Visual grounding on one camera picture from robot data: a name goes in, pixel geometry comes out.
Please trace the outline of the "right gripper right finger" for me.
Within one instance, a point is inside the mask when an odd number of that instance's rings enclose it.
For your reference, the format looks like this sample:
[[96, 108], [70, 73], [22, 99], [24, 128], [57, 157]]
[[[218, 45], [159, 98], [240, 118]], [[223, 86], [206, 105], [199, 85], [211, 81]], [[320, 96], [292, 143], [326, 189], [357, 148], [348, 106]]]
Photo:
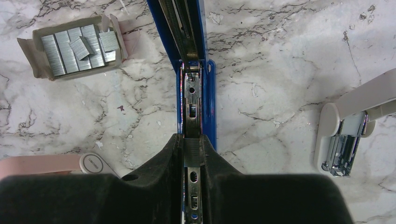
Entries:
[[316, 174], [246, 175], [200, 137], [205, 224], [351, 224], [336, 184]]

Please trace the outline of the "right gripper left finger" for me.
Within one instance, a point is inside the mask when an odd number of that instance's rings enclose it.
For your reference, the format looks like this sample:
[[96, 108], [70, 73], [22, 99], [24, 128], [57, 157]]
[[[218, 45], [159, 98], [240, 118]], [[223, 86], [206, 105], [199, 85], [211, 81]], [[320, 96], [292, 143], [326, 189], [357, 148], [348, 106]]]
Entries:
[[128, 175], [20, 175], [0, 183], [3, 224], [179, 224], [183, 137]]

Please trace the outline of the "staple box tray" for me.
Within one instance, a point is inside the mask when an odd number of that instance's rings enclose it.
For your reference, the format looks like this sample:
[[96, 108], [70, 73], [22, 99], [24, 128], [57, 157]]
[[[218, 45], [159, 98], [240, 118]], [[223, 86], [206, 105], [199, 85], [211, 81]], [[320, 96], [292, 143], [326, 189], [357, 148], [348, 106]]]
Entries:
[[128, 58], [120, 22], [113, 14], [34, 30], [17, 38], [35, 78], [73, 79], [118, 68]]

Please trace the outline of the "blue black stapler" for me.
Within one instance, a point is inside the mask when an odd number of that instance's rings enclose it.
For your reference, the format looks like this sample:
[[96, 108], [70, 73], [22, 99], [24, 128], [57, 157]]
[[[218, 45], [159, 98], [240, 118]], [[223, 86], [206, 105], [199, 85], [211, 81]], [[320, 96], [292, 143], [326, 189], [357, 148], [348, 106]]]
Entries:
[[182, 146], [182, 211], [186, 224], [204, 222], [202, 135], [215, 136], [213, 84], [201, 0], [150, 0], [148, 5], [176, 74], [177, 131]]

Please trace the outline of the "grey staple strips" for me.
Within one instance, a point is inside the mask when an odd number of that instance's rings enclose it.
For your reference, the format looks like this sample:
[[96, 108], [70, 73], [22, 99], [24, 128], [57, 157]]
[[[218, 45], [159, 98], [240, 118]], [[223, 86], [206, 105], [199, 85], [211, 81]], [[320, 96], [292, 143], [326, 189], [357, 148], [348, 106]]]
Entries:
[[120, 49], [115, 31], [100, 31], [97, 24], [62, 30], [40, 39], [55, 77], [108, 66]]

